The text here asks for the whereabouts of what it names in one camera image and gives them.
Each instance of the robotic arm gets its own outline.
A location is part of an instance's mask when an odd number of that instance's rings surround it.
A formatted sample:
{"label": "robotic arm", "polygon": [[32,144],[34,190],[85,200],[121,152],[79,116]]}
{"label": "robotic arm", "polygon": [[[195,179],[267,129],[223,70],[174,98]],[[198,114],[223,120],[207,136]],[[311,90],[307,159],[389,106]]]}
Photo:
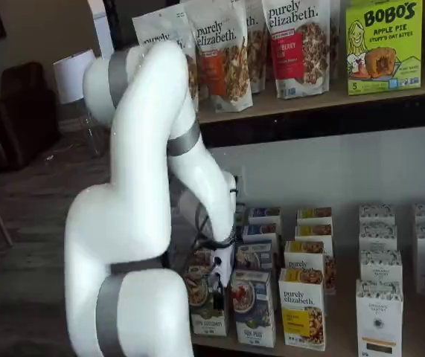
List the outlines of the robotic arm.
{"label": "robotic arm", "polygon": [[[137,60],[132,54],[124,64]],[[65,300],[70,339],[80,357],[192,356],[182,278],[167,269],[111,275],[110,266],[152,259],[167,250],[168,166],[205,207],[214,241],[230,241],[234,178],[220,170],[204,147],[179,46],[161,42],[150,50],[138,72],[128,75],[129,82],[134,80],[116,111],[114,103],[112,111],[101,105],[114,101],[113,83],[109,97],[99,86],[112,70],[111,63],[101,61],[87,71],[84,94],[103,123],[115,112],[111,182],[84,190],[68,212]]]}

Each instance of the yellow-green bobo's box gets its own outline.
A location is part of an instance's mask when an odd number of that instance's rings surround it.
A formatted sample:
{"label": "yellow-green bobo's box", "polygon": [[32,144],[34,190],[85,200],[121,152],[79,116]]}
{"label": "yellow-green bobo's box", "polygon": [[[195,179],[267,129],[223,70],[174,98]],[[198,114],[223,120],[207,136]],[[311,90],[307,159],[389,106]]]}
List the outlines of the yellow-green bobo's box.
{"label": "yellow-green bobo's box", "polygon": [[353,3],[346,10],[349,95],[420,87],[422,0]]}

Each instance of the brown leather chair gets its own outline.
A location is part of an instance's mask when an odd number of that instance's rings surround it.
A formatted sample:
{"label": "brown leather chair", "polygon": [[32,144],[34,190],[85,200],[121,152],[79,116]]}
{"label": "brown leather chair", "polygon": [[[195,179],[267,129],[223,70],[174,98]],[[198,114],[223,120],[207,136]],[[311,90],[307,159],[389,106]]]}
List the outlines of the brown leather chair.
{"label": "brown leather chair", "polygon": [[60,137],[54,93],[42,65],[26,63],[1,76],[0,170],[19,169]]}

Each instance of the white lampshade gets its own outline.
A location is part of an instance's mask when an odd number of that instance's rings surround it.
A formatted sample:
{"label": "white lampshade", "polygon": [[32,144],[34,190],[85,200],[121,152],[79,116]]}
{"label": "white lampshade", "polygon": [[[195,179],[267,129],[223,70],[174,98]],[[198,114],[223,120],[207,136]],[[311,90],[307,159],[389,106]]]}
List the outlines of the white lampshade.
{"label": "white lampshade", "polygon": [[83,98],[83,74],[95,59],[93,50],[64,58],[54,63],[55,80],[61,104]]}

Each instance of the gray wall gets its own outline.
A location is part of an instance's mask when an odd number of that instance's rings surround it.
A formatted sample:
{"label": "gray wall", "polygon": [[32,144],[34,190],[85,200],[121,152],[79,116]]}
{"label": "gray wall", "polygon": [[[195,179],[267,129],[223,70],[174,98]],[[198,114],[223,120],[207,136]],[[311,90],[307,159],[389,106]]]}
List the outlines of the gray wall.
{"label": "gray wall", "polygon": [[331,206],[338,246],[357,249],[357,207],[397,205],[399,246],[411,244],[410,204],[425,201],[425,128],[333,136],[212,150],[245,178],[245,202],[285,208],[293,235],[297,208]]}
{"label": "gray wall", "polygon": [[0,14],[7,33],[0,40],[0,76],[37,61],[54,89],[54,62],[89,48],[99,54],[87,0],[0,0]]}

